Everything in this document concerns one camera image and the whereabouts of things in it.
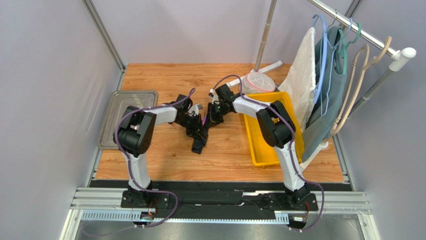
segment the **mesh laundry bag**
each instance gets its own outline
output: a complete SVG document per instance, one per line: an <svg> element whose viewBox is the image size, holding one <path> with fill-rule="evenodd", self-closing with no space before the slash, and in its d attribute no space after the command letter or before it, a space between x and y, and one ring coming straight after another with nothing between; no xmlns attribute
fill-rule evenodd
<svg viewBox="0 0 426 240"><path fill-rule="evenodd" d="M275 83L272 78L260 72L250 72L242 77L243 94L259 94L275 92Z"/></svg>

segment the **metal rod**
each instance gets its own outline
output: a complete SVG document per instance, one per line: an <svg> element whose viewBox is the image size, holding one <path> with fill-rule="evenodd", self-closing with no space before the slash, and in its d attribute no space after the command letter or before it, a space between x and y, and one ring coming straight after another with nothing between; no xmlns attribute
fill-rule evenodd
<svg viewBox="0 0 426 240"><path fill-rule="evenodd" d="M321 9L323 12L330 15L331 17L333 18L335 17L336 11L333 8L325 5L323 2L319 0L307 0L307 1L315 5L317 8ZM351 24L351 21L339 12L337 13L336 20L342 23L343 25L345 25L346 27L349 27L349 25ZM352 24L351 30L357 33L358 26L356 24ZM365 30L361 30L361 37L367 40L367 42L369 42L370 44L379 48L380 50L383 50L383 48L385 47L385 43L382 40L380 40L379 38L375 37L374 35L370 34L369 32ZM398 54L398 52L391 47L387 49L386 53L391 57L394 57Z"/></svg>
<svg viewBox="0 0 426 240"><path fill-rule="evenodd" d="M265 45L268 39L269 28L271 26L272 16L274 15L275 5L277 4L277 0L271 0L269 12L267 14L265 28L263 30L262 41L260 42L259 52L257 53L256 65L254 66L254 71L259 71L259 67L261 65L262 55L264 54Z"/></svg>
<svg viewBox="0 0 426 240"><path fill-rule="evenodd" d="M346 12L344 13L344 16L347 18L354 18L363 1L364 0L352 0ZM340 27L343 29L343 32L346 32L347 27L344 26L343 23L340 23Z"/></svg>
<svg viewBox="0 0 426 240"><path fill-rule="evenodd" d="M364 95L358 101L355 102L352 109L350 110L349 116L347 119L350 119L354 113L356 113L372 96L379 88L385 83L385 81L393 74L394 71L389 68L380 76L380 78L375 81L375 83L367 90Z"/></svg>
<svg viewBox="0 0 426 240"><path fill-rule="evenodd" d="M112 59L117 65L117 68L123 73L124 70L126 69L126 65L123 63L122 59L120 58L120 55L117 49L114 47L113 41L111 40L110 36L107 33L107 30L105 29L105 26L101 21L101 17L99 16L98 11L95 8L95 5L93 4L92 0L81 0L81 1L86 7L91 19L93 20L94 25L96 26L100 36L105 42L106 48L111 54Z"/></svg>

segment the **green hanger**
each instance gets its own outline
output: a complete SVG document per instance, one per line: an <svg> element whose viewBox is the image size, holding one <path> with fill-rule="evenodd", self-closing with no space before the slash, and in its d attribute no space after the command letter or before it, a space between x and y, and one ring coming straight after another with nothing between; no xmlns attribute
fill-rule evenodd
<svg viewBox="0 0 426 240"><path fill-rule="evenodd" d="M361 30L363 29L363 25L360 22L357 22L356 25L358 25L358 32L356 33L356 37L352 41L348 41L346 45L343 45L344 49L348 49L349 45L354 44L361 36Z"/></svg>
<svg viewBox="0 0 426 240"><path fill-rule="evenodd" d="M338 55L343 58L343 74L346 74L348 72L348 47L350 44L354 44L358 38L361 36L361 30L363 29L363 25L360 22L357 22L356 25L358 25L358 32L356 33L355 38L352 41L348 41L346 43L346 39L343 38L341 41L341 47L337 50ZM344 36L343 30L339 28L339 34L341 36Z"/></svg>

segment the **beige hanger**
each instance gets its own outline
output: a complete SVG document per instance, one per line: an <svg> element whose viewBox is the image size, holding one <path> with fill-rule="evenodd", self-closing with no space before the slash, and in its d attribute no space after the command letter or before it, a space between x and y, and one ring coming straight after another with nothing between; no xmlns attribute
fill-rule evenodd
<svg viewBox="0 0 426 240"><path fill-rule="evenodd" d="M346 91L346 96L344 97L344 101L343 104L341 106L341 109L339 111L339 114L336 118L336 121L334 122L333 128L331 129L331 136L337 134L340 129L342 129L343 124L345 124L346 119L349 116L349 113L351 112L352 106L354 106L355 100L357 99L358 93L360 92L361 89L361 85L363 84L363 80L364 80L364 75L365 72L367 71L367 69L369 69L372 65L376 65L378 62L380 62L380 60L383 58L383 56L386 54L386 51L388 50L389 46L391 45L391 41L392 41L392 37L388 36L386 38L386 40L384 41L384 48L381 51L381 53L378 56L374 56L369 62L369 55L370 55L370 47L368 44L365 44L364 46L362 46L359 51L356 53L355 58L353 59L353 63L352 63L352 73L350 75L350 80L349 80L349 84L347 87L347 91ZM355 92L352 95L352 99L350 100L350 103L348 105L348 107L345 110L345 106L346 103L348 102L348 98L349 98L349 94L351 92L351 87L352 87L352 82L354 80L354 76L355 76L355 70L356 70L356 66L357 66L357 61L358 61L358 57L360 56L360 54L362 52L365 52L365 59L364 62L362 64L362 68L361 68L361 73L359 74L359 79L358 79L358 83L356 84L356 89Z"/></svg>

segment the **white wall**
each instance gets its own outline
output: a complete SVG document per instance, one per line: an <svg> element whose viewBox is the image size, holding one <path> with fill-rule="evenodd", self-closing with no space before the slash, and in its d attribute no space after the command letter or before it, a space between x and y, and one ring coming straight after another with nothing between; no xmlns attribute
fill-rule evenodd
<svg viewBox="0 0 426 240"><path fill-rule="evenodd" d="M425 239L426 205L426 28L424 0L365 0L355 16L395 49L417 50L400 72L365 104L341 131L352 177L366 191L381 239ZM366 42L351 48L349 59ZM371 56L379 51L371 48ZM391 59L366 72L362 93L387 69Z"/></svg>
<svg viewBox="0 0 426 240"><path fill-rule="evenodd" d="M344 13L351 1L324 2ZM254 63L271 1L93 3L125 64ZM262 62L292 63L312 16L319 12L305 0L278 0Z"/></svg>
<svg viewBox="0 0 426 240"><path fill-rule="evenodd" d="M58 239L119 71L80 0L0 2L0 239Z"/></svg>

